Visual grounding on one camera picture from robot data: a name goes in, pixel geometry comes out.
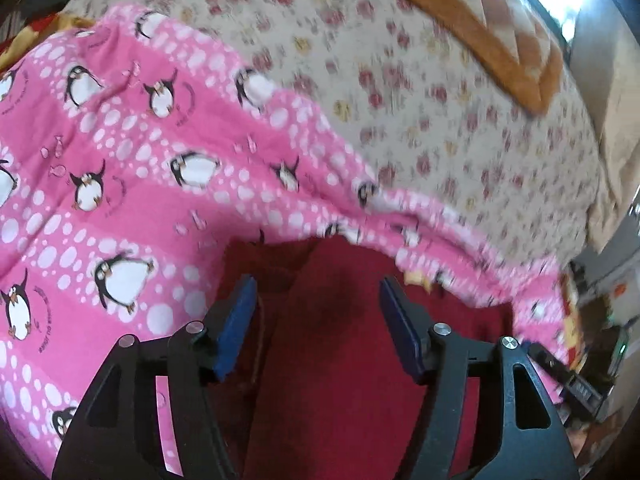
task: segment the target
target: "screw head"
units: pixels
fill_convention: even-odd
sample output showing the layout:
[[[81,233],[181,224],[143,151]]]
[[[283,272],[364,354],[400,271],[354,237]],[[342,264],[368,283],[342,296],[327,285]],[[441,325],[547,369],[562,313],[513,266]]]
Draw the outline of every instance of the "screw head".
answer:
[[[514,348],[517,348],[518,340],[509,335],[505,336],[502,338],[502,346],[508,348],[509,350],[513,350]]]
[[[449,335],[451,333],[451,327],[446,323],[436,323],[433,325],[433,331],[439,335]]]
[[[130,346],[133,346],[133,343],[135,342],[136,338],[131,334],[124,335],[120,339],[118,339],[118,345],[120,345],[122,348],[129,348]]]
[[[204,330],[204,325],[199,321],[191,321],[187,325],[187,332],[190,334],[199,334]]]

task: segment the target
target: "orange trim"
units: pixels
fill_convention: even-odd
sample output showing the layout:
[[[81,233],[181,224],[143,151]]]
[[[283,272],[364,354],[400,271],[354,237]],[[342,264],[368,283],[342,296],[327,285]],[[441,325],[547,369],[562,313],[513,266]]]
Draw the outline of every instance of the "orange trim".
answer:
[[[507,48],[480,23],[460,0],[411,0],[442,22],[466,44],[497,84],[532,114],[546,113],[558,91],[562,73],[562,53],[552,41],[549,59],[539,80],[528,75]]]

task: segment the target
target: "pink blanket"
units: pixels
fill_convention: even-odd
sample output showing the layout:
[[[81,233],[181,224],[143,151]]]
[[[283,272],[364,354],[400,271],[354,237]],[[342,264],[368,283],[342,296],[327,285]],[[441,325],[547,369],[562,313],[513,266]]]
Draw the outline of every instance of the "pink blanket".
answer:
[[[50,474],[111,346],[201,318],[231,237],[315,235],[511,301],[516,336],[566,357],[552,259],[510,267],[450,208],[383,190],[317,105],[228,46],[132,6],[52,36],[0,81],[0,398],[22,446]]]

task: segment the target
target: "quilted pillow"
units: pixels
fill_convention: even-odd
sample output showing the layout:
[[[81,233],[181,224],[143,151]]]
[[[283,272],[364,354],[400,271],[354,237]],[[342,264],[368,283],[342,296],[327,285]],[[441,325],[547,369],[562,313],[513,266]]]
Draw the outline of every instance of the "quilted pillow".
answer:
[[[559,87],[562,53],[523,0],[411,0],[463,41],[498,84],[533,114]]]

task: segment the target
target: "maroon fabric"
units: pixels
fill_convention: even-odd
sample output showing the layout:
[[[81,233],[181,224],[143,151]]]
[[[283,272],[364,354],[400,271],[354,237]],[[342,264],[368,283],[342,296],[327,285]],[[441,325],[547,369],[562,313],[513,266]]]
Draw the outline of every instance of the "maroon fabric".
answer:
[[[378,306],[380,279],[391,274],[402,283],[402,275],[388,256],[341,237],[317,242],[298,263],[297,272],[285,273],[286,291],[263,295],[273,335],[243,479],[389,480],[424,395],[402,371]],[[225,281],[235,272],[246,269],[235,266]],[[263,275],[258,285],[273,283]],[[508,305],[477,310],[448,293],[418,286],[406,293],[462,335],[493,342],[511,333]],[[470,380],[454,472],[468,465],[477,404],[478,383]]]

